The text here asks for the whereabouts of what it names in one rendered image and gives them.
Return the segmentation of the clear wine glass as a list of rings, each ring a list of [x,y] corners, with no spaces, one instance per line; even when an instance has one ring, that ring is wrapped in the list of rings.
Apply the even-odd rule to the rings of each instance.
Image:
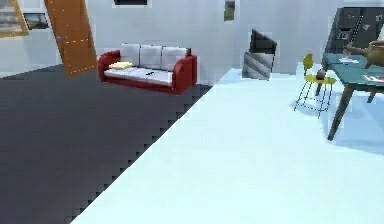
[[[349,56],[351,55],[351,52],[348,50],[349,47],[353,45],[353,42],[349,42],[346,46],[343,47],[343,55],[344,57],[342,59],[348,60]]]

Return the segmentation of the red and white book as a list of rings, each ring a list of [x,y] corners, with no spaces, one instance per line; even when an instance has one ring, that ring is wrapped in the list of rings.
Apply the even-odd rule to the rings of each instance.
[[[370,82],[384,83],[384,77],[372,76],[372,75],[362,75],[362,77]]]

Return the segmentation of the dark grey fridge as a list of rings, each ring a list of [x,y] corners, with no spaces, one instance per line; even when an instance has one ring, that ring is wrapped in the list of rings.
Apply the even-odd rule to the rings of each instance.
[[[351,44],[365,48],[376,41],[384,26],[384,7],[338,8],[325,47],[326,53],[342,53]]]

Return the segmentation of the small dark wall picture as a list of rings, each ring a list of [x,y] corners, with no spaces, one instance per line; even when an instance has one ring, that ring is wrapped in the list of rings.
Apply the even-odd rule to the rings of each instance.
[[[29,30],[47,29],[49,27],[44,13],[24,13],[23,16]]]

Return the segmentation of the red sofa with white cushions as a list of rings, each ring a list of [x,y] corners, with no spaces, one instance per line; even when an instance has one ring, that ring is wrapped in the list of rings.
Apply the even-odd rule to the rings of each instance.
[[[109,69],[115,62],[133,66]],[[197,82],[197,57],[185,47],[122,43],[99,58],[98,72],[102,82],[179,95]]]

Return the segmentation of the brown clay pot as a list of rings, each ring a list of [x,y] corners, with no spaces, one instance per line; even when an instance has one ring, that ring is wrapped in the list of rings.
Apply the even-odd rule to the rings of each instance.
[[[367,59],[365,69],[372,65],[384,67],[384,41],[371,41],[366,48],[344,46],[347,52],[362,55]]]

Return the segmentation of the small green wall picture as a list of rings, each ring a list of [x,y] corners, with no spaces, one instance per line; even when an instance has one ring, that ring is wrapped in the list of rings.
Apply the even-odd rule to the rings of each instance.
[[[235,1],[226,0],[224,8],[224,21],[232,21],[234,19]]]

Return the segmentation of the black wall picture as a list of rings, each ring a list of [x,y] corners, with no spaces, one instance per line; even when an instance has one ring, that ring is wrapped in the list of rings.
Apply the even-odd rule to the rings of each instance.
[[[148,0],[114,0],[115,5],[123,6],[146,6]]]

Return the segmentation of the teal dining table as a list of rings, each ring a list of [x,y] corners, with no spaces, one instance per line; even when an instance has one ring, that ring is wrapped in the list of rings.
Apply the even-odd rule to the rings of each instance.
[[[364,56],[352,55],[357,63],[342,63],[342,54],[324,53],[322,56],[322,67],[324,70],[332,70],[344,86],[339,105],[335,112],[327,139],[332,141],[337,133],[339,125],[355,91],[369,92],[368,102],[372,102],[377,93],[384,94],[384,82],[368,81],[364,75],[369,73],[384,77],[384,69],[378,66],[365,68],[367,59]]]

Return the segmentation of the yellow pillow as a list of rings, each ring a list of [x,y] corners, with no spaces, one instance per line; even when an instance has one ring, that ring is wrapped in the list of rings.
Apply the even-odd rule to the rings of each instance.
[[[124,70],[133,66],[131,62],[115,62],[109,65],[109,69]]]

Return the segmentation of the gold framed wall picture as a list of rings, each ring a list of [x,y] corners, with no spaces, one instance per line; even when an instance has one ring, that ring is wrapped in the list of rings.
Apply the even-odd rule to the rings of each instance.
[[[28,29],[17,0],[0,0],[0,38],[26,36]]]

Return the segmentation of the grey bin with black lid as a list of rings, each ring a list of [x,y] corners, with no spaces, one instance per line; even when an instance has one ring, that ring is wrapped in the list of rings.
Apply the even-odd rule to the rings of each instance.
[[[268,80],[273,70],[277,42],[253,29],[250,47],[244,53],[242,77]]]

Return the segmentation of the orange wooden room door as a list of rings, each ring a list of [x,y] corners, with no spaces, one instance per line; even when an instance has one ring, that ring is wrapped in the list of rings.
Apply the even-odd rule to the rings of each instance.
[[[97,67],[85,0],[44,0],[64,72],[76,77]]]

